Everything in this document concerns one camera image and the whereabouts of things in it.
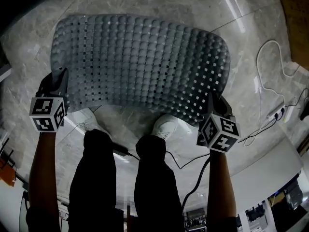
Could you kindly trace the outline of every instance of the pant leg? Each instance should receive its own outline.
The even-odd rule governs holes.
[[[136,152],[140,162],[134,199],[140,225],[154,231],[184,231],[175,175],[164,162],[164,139],[144,136],[136,144]]]
[[[69,204],[70,232],[113,228],[123,232],[123,211],[116,210],[116,166],[112,141],[99,130],[87,131]]]

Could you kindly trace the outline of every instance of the human arm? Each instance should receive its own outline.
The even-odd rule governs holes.
[[[54,132],[43,132],[40,135],[29,177],[29,201],[30,208],[35,207],[45,212],[59,231],[55,140]]]
[[[236,217],[236,203],[226,155],[211,150],[207,224],[213,226]]]

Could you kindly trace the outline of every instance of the electrical outlet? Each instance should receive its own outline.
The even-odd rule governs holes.
[[[271,121],[271,120],[273,120],[273,119],[275,119],[276,117],[275,117],[275,114],[277,114],[278,115],[278,118],[280,118],[281,117],[281,115],[282,115],[282,112],[281,112],[281,109],[284,109],[285,108],[285,105],[283,104],[283,103],[281,103],[279,106],[277,106],[274,110],[272,110],[272,112],[270,112],[268,115],[267,115],[267,119],[269,120],[269,121]]]

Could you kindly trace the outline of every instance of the white sneaker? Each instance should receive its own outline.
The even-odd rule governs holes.
[[[86,131],[97,129],[99,131],[105,132],[109,135],[109,137],[111,137],[110,133],[98,124],[96,116],[89,108],[84,108],[82,110],[73,112],[72,116],[78,128],[81,129],[84,133],[86,133]]]
[[[162,115],[154,124],[151,135],[167,140],[177,129],[178,118],[172,115]]]

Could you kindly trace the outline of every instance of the gray rubber mat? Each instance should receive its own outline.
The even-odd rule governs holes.
[[[182,24],[72,15],[57,25],[51,68],[54,81],[69,69],[69,112],[101,104],[148,107],[198,126],[207,93],[224,90],[230,54],[218,35]]]

